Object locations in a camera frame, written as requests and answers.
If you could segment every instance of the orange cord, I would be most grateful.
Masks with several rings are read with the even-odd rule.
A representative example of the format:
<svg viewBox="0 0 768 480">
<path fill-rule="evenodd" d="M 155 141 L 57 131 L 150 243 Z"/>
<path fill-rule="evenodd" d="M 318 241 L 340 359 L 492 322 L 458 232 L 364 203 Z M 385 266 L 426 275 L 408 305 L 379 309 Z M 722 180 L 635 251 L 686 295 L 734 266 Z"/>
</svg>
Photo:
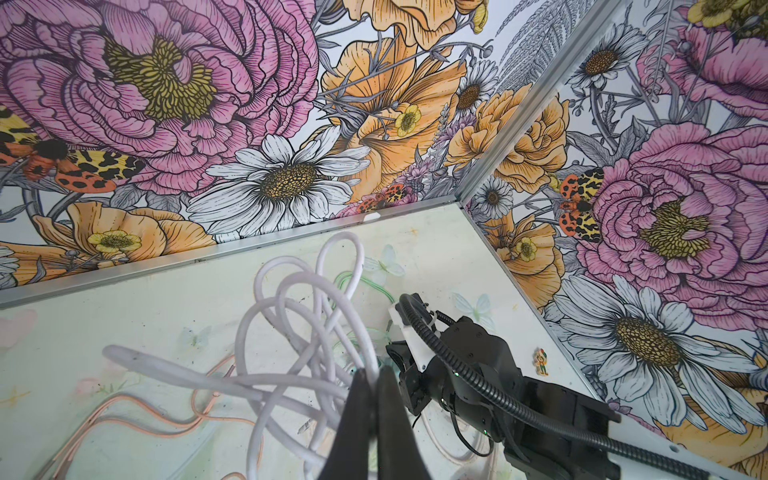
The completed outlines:
<svg viewBox="0 0 768 480">
<path fill-rule="evenodd" d="M 215 365 L 211 370 L 208 371 L 206 376 L 213 375 L 221 366 L 228 363 L 230 360 L 234 358 L 234 355 L 230 355 L 226 357 L 225 359 L 218 362 L 218 364 Z M 227 370 L 227 373 L 224 374 L 224 377 L 228 377 L 232 375 L 232 372 L 235 369 L 234 363 L 230 366 L 230 368 Z M 192 391 L 192 396 L 190 398 L 190 406 L 192 407 L 192 412 L 195 415 L 195 419 L 191 422 L 175 422 L 174 420 L 168 419 L 164 417 L 162 414 L 160 414 L 157 410 L 153 409 L 151 406 L 149 406 L 147 403 L 141 401 L 140 399 L 137 399 L 133 396 L 120 393 L 116 396 L 113 396 L 106 401 L 104 401 L 101 405 L 99 405 L 80 425 L 80 427 L 75 431 L 74 434 L 69 438 L 69 440 L 64 444 L 61 449 L 59 449 L 58 452 L 56 452 L 56 455 L 45 464 L 43 469 L 35 476 L 35 480 L 41 480 L 43 478 L 43 475 L 53 466 L 55 463 L 60 459 L 62 454 L 64 454 L 64 458 L 59 462 L 58 466 L 54 470 L 54 474 L 52 479 L 53 480 L 64 480 L 67 475 L 67 471 L 69 470 L 69 467 L 71 463 L 74 461 L 74 456 L 83 444 L 83 441 L 85 440 L 85 436 L 94 429 L 97 425 L 100 425 L 102 423 L 114 423 L 118 425 L 123 425 L 128 427 L 129 429 L 132 429 L 139 433 L 144 433 L 147 435 L 151 435 L 153 437 L 161 438 L 161 439 L 173 439 L 176 437 L 181 437 L 183 435 L 187 435 L 189 433 L 192 433 L 197 427 L 202 425 L 202 423 L 205 420 L 210 420 L 211 422 L 241 422 L 246 423 L 248 425 L 255 425 L 254 422 L 251 422 L 248 419 L 241 419 L 237 417 L 216 417 L 208 415 L 208 413 L 213 409 L 214 404 L 216 403 L 216 400 L 219 398 L 219 392 L 213 392 L 211 395 L 210 401 L 207 403 L 205 408 L 202 412 L 197 410 L 197 407 L 195 406 L 195 399 L 197 398 L 198 390 Z M 120 401 L 128 401 L 131 403 L 134 403 L 135 405 L 139 406 L 141 409 L 143 409 L 145 412 L 152 415 L 154 418 L 160 420 L 161 422 L 171 425 L 173 427 L 178 427 L 181 429 L 184 429 L 180 432 L 152 432 L 150 430 L 144 429 L 138 425 L 135 425 L 134 423 L 131 423 L 127 420 L 123 419 L 113 419 L 113 418 L 99 418 L 99 416 L 108 409 L 111 405 L 120 402 Z M 257 459 L 257 465 L 261 464 L 261 455 L 263 453 L 264 449 L 264 442 L 261 442 L 261 448 L 259 449 L 259 457 Z M 221 480 L 227 480 L 228 478 L 238 478 L 239 480 L 246 480 L 245 476 L 238 472 L 232 472 L 224 476 Z"/>
</svg>

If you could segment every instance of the floral panel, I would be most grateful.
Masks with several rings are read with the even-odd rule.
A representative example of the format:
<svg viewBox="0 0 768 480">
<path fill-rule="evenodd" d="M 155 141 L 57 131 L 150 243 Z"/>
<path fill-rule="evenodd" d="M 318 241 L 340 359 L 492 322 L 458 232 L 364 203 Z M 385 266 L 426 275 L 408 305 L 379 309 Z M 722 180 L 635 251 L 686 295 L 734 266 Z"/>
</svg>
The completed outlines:
<svg viewBox="0 0 768 480">
<path fill-rule="evenodd" d="M 0 5 L 0 288 L 450 194 L 594 0 L 182 3 Z"/>
<path fill-rule="evenodd" d="M 768 478 L 765 0 L 635 2 L 467 208 L 594 390 Z M 525 86 L 447 158 L 474 161 Z"/>
</svg>

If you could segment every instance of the tangled white rope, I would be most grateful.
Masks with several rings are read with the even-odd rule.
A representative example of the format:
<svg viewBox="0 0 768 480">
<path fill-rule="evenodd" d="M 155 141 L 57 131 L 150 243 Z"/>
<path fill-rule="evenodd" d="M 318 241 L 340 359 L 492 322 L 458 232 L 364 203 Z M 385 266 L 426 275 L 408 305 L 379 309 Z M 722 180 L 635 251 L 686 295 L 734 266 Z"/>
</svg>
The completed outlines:
<svg viewBox="0 0 768 480">
<path fill-rule="evenodd" d="M 353 275 L 342 292 L 333 282 L 323 277 L 323 264 L 330 248 L 341 240 L 350 240 L 355 245 L 356 257 Z M 341 412 L 348 389 L 352 384 L 352 376 L 333 359 L 332 335 L 338 337 L 346 351 L 351 356 L 356 368 L 365 368 L 367 378 L 375 387 L 379 376 L 378 360 L 370 335 L 353 308 L 351 299 L 362 276 L 362 265 L 365 254 L 362 242 L 353 233 L 342 232 L 331 237 L 317 256 L 315 270 L 297 257 L 277 257 L 265 263 L 253 282 L 253 295 L 256 303 L 243 315 L 235 336 L 235 368 L 236 376 L 215 378 L 204 373 L 195 372 L 186 367 L 163 360 L 156 356 L 140 353 L 124 346 L 109 345 L 103 350 L 104 356 L 123 367 L 146 375 L 161 382 L 188 389 L 209 389 L 227 395 L 244 398 L 250 404 L 258 419 L 253 427 L 247 451 L 248 480 L 257 480 L 257 458 L 262 441 L 263 430 L 266 429 L 275 439 L 282 443 L 294 455 L 304 460 L 304 475 L 307 480 L 313 477 L 312 469 L 322 467 L 326 458 L 317 453 L 326 429 L 338 429 Z M 300 272 L 286 276 L 277 287 L 275 296 L 264 297 L 263 281 L 266 274 L 278 265 L 292 264 L 301 269 Z M 287 297 L 290 287 L 304 283 L 313 288 L 313 309 Z M 287 310 L 298 314 L 312 326 L 309 340 L 302 338 L 291 327 Z M 246 336 L 251 322 L 261 313 L 266 320 L 289 342 L 299 355 L 299 358 L 288 369 L 280 373 L 248 373 L 246 366 Z M 352 329 L 358 351 L 349 337 L 344 333 L 339 318 L 344 315 Z M 309 367 L 311 376 L 300 375 L 304 367 Z M 258 389 L 257 386 L 274 386 L 272 392 Z M 320 409 L 306 405 L 298 400 L 285 396 L 288 387 L 314 390 Z M 305 446 L 272 419 L 272 411 L 280 406 L 293 410 L 315 420 L 316 428 L 310 443 Z"/>
</svg>

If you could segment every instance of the pink heart print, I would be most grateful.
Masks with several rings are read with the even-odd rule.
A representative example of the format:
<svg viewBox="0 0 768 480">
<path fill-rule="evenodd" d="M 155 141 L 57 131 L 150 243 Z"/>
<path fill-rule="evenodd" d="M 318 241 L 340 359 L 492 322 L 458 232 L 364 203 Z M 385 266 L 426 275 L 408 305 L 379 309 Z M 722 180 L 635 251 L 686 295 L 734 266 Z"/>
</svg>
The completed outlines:
<svg viewBox="0 0 768 480">
<path fill-rule="evenodd" d="M 0 348 L 11 348 L 35 328 L 38 313 L 34 310 L 21 310 L 11 319 L 0 316 Z"/>
</svg>

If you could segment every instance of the table surface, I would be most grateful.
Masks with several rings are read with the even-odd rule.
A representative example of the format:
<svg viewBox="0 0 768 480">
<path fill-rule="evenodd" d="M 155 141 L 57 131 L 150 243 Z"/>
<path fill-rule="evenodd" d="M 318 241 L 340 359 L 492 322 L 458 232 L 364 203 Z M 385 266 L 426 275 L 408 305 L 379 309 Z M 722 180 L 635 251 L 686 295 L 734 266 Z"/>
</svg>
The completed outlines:
<svg viewBox="0 0 768 480">
<path fill-rule="evenodd" d="M 508 342 L 524 375 L 536 376 L 533 353 L 543 348 L 548 354 L 548 381 L 590 393 L 455 204 L 349 230 L 362 239 L 368 257 L 378 259 L 386 245 L 393 247 L 397 263 L 406 271 L 405 276 L 386 279 L 385 288 L 395 298 L 418 292 L 432 307 L 458 317 L 462 312 L 456 294 L 473 306 L 487 295 L 490 327 Z M 33 478 L 83 420 L 116 392 L 138 397 L 169 418 L 185 422 L 193 418 L 190 390 L 125 372 L 110 364 L 101 349 L 116 343 L 206 372 L 233 351 L 237 324 L 253 304 L 252 283 L 258 269 L 282 255 L 314 264 L 331 235 L 237 253 L 0 313 L 0 328 L 5 330 L 0 335 L 4 338 L 0 343 L 0 478 Z M 353 255 L 350 243 L 334 247 L 326 259 L 326 275 L 334 278 L 349 270 Z M 270 273 L 265 291 L 273 292 L 291 271 L 285 266 Z M 309 289 L 297 287 L 292 293 L 296 299 L 307 297 L 303 303 L 310 304 Z M 389 300 L 385 295 L 361 284 L 353 300 L 369 328 L 386 329 Z M 296 358 L 263 318 L 251 327 L 248 347 L 251 372 L 285 372 Z M 288 392 L 297 399 L 312 398 L 308 392 Z M 178 431 L 129 402 L 116 404 L 108 413 L 154 431 Z M 211 415 L 254 418 L 244 401 L 227 397 L 218 400 Z M 299 433 L 306 419 L 283 410 L 275 415 L 289 433 L 309 440 L 311 429 Z M 458 456 L 466 452 L 447 415 L 430 406 L 426 416 L 445 450 Z M 503 455 L 477 458 L 468 465 L 449 462 L 421 421 L 415 434 L 433 478 L 524 478 L 504 462 Z M 85 439 L 67 478 L 220 480 L 229 472 L 244 472 L 249 435 L 248 425 L 235 422 L 203 422 L 178 438 L 158 438 L 105 423 Z M 466 436 L 471 441 L 474 433 L 468 430 Z M 485 441 L 480 448 L 487 448 Z M 301 462 L 269 434 L 260 477 L 303 478 Z"/>
</svg>

